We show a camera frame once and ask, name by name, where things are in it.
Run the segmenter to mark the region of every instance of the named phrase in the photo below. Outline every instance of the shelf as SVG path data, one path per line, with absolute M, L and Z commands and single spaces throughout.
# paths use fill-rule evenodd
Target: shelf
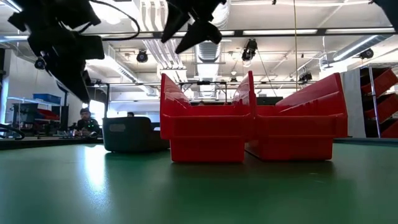
M 24 97 L 8 97 L 8 100 L 17 100 L 17 101 L 22 101 L 22 102 L 28 102 L 28 103 L 37 103 L 40 105 L 45 105 L 45 106 L 61 106 L 60 104 L 57 103 L 50 103 L 50 102 L 44 102 L 42 100 L 35 100 L 35 99 L 28 99 Z

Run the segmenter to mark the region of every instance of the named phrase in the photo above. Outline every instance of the window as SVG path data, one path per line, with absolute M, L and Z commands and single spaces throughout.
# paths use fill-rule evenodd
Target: window
M 104 118 L 105 104 L 99 101 L 91 100 L 90 104 L 83 103 L 83 108 L 89 108 L 91 117 L 98 121 L 98 124 L 102 126 L 102 119 Z

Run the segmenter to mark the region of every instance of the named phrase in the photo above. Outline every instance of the fluorescent light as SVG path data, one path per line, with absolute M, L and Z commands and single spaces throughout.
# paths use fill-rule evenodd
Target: fluorescent light
M 26 40 L 28 37 L 28 35 L 4 36 L 5 39 L 9 40 Z
M 235 31 L 220 31 L 221 35 L 235 35 Z
M 15 12 L 22 11 L 21 7 L 19 7 L 18 4 L 16 4 L 13 0 L 7 0 L 6 2 L 4 2 L 4 4 L 8 5 Z
M 232 42 L 232 40 L 231 39 L 222 39 L 221 42 L 230 43 L 230 42 Z
M 140 33 L 138 35 L 138 38 L 148 38 L 148 37 L 153 37 L 153 33 Z
M 185 34 L 187 34 L 187 32 L 176 32 L 174 34 L 174 37 L 183 37 L 183 36 L 185 36 Z
M 357 28 L 357 29 L 328 29 L 327 34 L 367 33 L 367 32 L 394 32 L 394 28 Z
M 316 29 L 302 29 L 297 30 L 297 34 L 315 34 Z M 243 35 L 287 35 L 295 34 L 295 30 L 245 30 Z
M 358 47 L 360 47 L 360 46 L 362 46 L 362 45 L 368 43 L 369 41 L 375 39 L 376 37 L 377 37 L 377 35 L 373 35 L 373 36 L 367 38 L 366 40 L 360 42 L 359 44 L 355 45 L 354 47 L 352 47 L 352 48 L 346 50 L 346 51 L 345 51 L 344 53 L 342 53 L 341 55 L 335 57 L 333 60 L 335 60 L 335 61 L 341 60 L 343 57 L 347 56 L 349 53 L 351 53 L 352 51 L 354 51 L 354 50 L 357 49 Z

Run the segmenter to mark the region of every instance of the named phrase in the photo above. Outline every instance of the blue box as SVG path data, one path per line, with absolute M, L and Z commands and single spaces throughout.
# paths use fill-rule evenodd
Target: blue box
M 45 94 L 45 93 L 34 93 L 33 94 L 33 99 L 39 99 L 43 100 L 45 102 L 49 103 L 55 103 L 55 104 L 61 104 L 61 98 L 59 96 L 54 96 L 51 94 Z

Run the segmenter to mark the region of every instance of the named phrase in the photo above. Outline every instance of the storage bin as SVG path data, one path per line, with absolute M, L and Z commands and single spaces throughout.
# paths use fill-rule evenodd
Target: storage bin
M 288 96 L 275 106 L 254 105 L 254 116 L 254 136 L 246 150 L 265 161 L 328 160 L 332 157 L 333 139 L 348 135 L 338 73 Z
M 191 106 L 181 89 L 162 75 L 160 133 L 170 140 L 174 162 L 242 162 L 251 135 L 254 94 L 246 76 L 228 106 Z
M 54 96 L 54 95 L 51 95 L 51 94 L 34 93 L 33 94 L 33 99 L 35 99 L 35 100 L 43 100 L 45 102 L 55 103 L 55 104 L 58 104 L 58 105 L 61 104 L 61 98 L 59 96 Z

